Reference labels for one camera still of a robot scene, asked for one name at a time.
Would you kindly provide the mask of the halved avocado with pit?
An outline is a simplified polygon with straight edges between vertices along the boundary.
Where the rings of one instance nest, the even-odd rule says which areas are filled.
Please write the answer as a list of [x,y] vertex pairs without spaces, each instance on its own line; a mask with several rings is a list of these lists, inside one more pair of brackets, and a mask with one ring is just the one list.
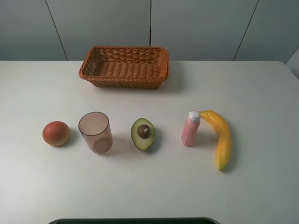
[[138,150],[147,151],[154,143],[155,128],[149,120],[139,118],[132,125],[130,135]]

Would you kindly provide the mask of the pink bottle white cap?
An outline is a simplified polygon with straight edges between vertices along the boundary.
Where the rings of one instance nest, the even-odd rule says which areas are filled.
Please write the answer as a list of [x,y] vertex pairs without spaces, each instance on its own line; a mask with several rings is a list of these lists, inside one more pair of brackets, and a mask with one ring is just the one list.
[[184,146],[191,147],[194,145],[200,125],[200,118],[201,116],[198,111],[189,112],[181,135],[181,141]]

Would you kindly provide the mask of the translucent pink plastic cup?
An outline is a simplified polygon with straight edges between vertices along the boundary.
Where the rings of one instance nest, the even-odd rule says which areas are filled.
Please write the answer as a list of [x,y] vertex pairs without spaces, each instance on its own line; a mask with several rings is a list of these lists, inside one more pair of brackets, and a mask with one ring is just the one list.
[[103,154],[111,148],[113,138],[106,114],[90,112],[80,119],[78,128],[91,151]]

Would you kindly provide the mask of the black tray edge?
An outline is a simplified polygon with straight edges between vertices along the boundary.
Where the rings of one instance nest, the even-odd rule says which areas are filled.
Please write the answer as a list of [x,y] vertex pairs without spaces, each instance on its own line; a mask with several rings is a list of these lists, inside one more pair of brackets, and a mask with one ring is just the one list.
[[58,219],[50,224],[219,224],[206,217]]

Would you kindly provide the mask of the brown wicker basket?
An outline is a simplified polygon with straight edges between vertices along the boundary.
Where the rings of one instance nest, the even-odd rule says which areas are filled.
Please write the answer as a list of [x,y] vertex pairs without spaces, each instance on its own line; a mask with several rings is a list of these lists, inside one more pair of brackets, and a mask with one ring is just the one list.
[[162,47],[95,46],[78,74],[96,87],[158,89],[170,76],[169,53]]

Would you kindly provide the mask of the red orange tomato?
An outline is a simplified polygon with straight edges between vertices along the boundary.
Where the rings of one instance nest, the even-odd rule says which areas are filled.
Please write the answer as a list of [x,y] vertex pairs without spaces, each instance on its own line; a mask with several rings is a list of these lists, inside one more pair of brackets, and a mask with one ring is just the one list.
[[64,122],[53,121],[44,127],[42,136],[47,144],[53,147],[59,147],[69,140],[71,131]]

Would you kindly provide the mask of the yellow banana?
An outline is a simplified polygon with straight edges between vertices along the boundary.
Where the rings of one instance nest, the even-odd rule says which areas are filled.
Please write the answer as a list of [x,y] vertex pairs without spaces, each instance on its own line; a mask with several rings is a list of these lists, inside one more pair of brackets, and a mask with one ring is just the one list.
[[199,113],[201,118],[209,123],[216,132],[217,146],[215,162],[217,169],[223,171],[229,163],[232,148],[231,132],[228,123],[220,114],[214,111],[204,110]]

